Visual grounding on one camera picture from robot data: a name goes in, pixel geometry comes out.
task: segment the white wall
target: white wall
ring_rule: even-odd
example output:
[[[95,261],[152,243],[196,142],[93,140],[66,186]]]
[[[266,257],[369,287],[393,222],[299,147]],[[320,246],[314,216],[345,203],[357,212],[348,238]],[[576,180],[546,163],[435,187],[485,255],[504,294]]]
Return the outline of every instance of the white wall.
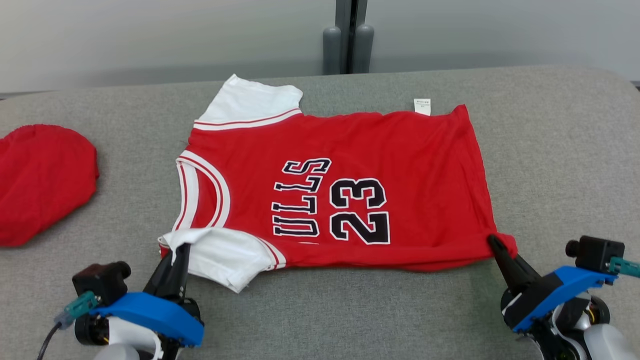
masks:
[[[640,80],[639,0],[368,0],[371,72],[579,63]]]
[[[4,0],[0,94],[316,75],[335,1]]]

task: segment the gray fabric tablecloth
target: gray fabric tablecloth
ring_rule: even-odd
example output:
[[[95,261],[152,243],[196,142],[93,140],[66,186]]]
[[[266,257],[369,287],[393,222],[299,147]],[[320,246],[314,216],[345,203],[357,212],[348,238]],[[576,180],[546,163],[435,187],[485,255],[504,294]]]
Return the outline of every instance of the gray fabric tablecloth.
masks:
[[[539,272],[572,264],[582,234],[627,244],[640,260],[640,94],[619,76],[582,67],[516,67],[267,79],[305,93],[305,113],[412,110],[466,104],[483,153],[498,228]],[[19,249],[0,249],[0,358],[32,359],[53,316],[75,297],[71,277],[124,260],[141,290],[159,261],[156,237],[179,213],[174,159],[222,82],[51,92],[0,102],[0,136],[59,124],[98,149],[98,191]],[[537,359],[504,325],[505,285],[493,261],[444,272],[304,269],[261,274],[239,295],[191,277],[201,348],[184,359]],[[595,292],[640,353],[640,280]],[[46,359],[92,359],[72,331]]]

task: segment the red cap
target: red cap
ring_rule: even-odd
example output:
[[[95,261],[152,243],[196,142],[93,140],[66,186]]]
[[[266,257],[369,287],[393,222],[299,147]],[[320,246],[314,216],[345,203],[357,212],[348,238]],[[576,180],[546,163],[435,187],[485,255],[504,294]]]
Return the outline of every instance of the red cap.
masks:
[[[0,139],[0,247],[20,246],[95,192],[95,147],[73,130],[26,125]]]

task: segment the red fabric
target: red fabric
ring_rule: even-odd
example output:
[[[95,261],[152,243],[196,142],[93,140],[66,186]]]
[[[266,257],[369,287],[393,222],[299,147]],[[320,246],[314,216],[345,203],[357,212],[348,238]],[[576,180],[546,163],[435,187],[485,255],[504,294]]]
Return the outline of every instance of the red fabric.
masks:
[[[25,244],[89,201],[98,176],[95,147],[73,130],[27,125],[0,139],[0,246]]]
[[[286,266],[441,270],[491,258],[489,234],[501,238],[512,256],[517,254],[514,238],[496,230],[465,106],[433,117],[410,111],[332,118],[300,114],[259,127],[194,129],[186,150],[178,159],[179,170],[191,164],[198,172],[198,204],[187,227],[206,227],[215,220],[214,226],[258,236],[284,255]],[[202,159],[223,179],[208,172]],[[324,170],[316,163],[293,174],[311,159],[331,163]],[[285,171],[289,161],[299,165]],[[211,175],[227,184],[228,199],[221,199]],[[278,183],[312,185],[309,177],[321,178],[315,191],[278,190]],[[380,187],[358,195],[353,186],[336,185],[348,184],[339,183],[345,179],[368,181],[362,185],[375,185],[375,180]],[[193,191],[187,184],[185,192]],[[273,209],[274,203],[306,206],[304,197],[314,199],[314,211]],[[224,204],[229,212],[221,223],[216,217]],[[188,218],[187,208],[185,203],[183,218]],[[351,220],[336,222],[345,217]],[[283,218],[315,221],[317,234],[313,225],[284,224]],[[177,229],[185,227],[182,220]],[[364,227],[361,235],[354,226],[358,221]]]

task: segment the red jersey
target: red jersey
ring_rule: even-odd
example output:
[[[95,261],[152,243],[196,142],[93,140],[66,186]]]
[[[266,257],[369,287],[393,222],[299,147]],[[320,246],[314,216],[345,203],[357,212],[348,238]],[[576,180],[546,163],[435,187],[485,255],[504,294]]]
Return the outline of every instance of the red jersey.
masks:
[[[177,159],[182,211],[175,232],[161,240],[171,248],[202,242],[192,247],[192,254],[200,251],[192,261],[204,261],[193,273],[239,291],[229,286],[238,274],[221,280],[204,274],[206,268],[242,272],[262,257],[257,272],[285,266],[432,271],[492,257],[486,238],[497,230],[464,105],[439,116],[323,118],[302,114],[300,97],[293,86],[234,76],[195,122]],[[184,230],[220,227],[225,230]],[[189,240],[194,234],[198,239]],[[513,237],[498,236],[515,255]],[[243,258],[248,247],[260,254]],[[250,280],[252,271],[241,277]]]

